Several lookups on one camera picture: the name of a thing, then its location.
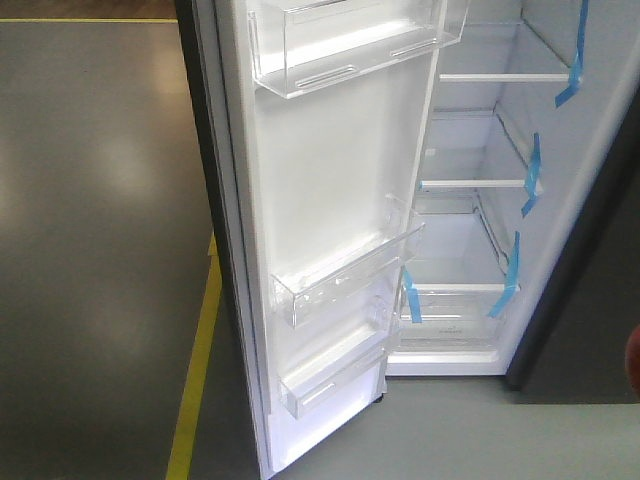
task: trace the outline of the gray floor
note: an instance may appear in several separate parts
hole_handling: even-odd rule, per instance
[[[161,478],[211,235],[177,25],[0,45],[0,478]]]

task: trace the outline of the glass shelf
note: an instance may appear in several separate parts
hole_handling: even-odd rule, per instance
[[[255,0],[256,82],[293,98],[460,40],[470,0]]]
[[[478,188],[524,189],[525,162],[493,112],[437,114],[420,169],[422,192],[461,192]],[[538,193],[542,187],[537,186]]]
[[[371,302],[351,329],[330,347],[304,358],[280,377],[281,401],[295,418],[339,391],[340,387],[382,361],[397,341],[391,336],[391,308],[382,301]]]
[[[505,83],[566,83],[569,67],[526,24],[467,25],[440,57],[435,108],[488,108]]]
[[[424,224],[416,212],[391,196],[381,217],[380,229],[369,241],[337,260],[330,258],[295,275],[273,275],[277,315],[298,328],[318,310],[361,291],[381,276],[399,272],[415,254]]]

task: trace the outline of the black appliance exterior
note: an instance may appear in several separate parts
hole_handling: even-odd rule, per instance
[[[506,375],[531,403],[631,403],[627,337],[640,323],[640,91]]]

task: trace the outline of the blue packing tape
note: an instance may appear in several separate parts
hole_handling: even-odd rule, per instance
[[[536,186],[540,178],[540,168],[542,167],[542,151],[540,149],[540,134],[533,134],[533,152],[531,153],[531,161],[529,162],[529,171],[527,179],[524,182],[524,188],[529,194],[529,200],[522,207],[522,216],[526,217],[538,202],[538,194]]]
[[[422,323],[422,312],[420,312],[420,297],[418,290],[413,284],[413,278],[406,268],[402,269],[402,279],[404,288],[407,292],[407,300],[409,301],[409,310],[411,310],[411,323]]]
[[[504,292],[500,300],[489,312],[489,317],[498,317],[509,304],[513,296],[518,291],[518,272],[520,270],[520,232],[516,232],[516,239],[513,244],[511,257],[509,258],[509,268],[504,282]]]
[[[584,73],[584,44],[587,33],[587,18],[589,17],[589,0],[582,0],[580,9],[580,24],[578,25],[578,40],[576,45],[576,56],[569,72],[569,86],[560,92],[556,97],[556,108],[567,103],[582,86],[582,76]]]

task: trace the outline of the yellow stripe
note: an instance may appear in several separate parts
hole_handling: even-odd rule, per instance
[[[218,256],[215,250],[215,239],[213,238],[209,254],[211,255],[211,268],[209,269],[209,278],[207,279],[207,287],[200,310],[200,319],[198,320],[198,329],[191,352],[187,381],[182,394],[178,422],[173,435],[166,480],[187,480],[189,478],[193,443],[222,288],[220,265],[218,264]]]
[[[178,23],[175,18],[0,18],[0,23]]]

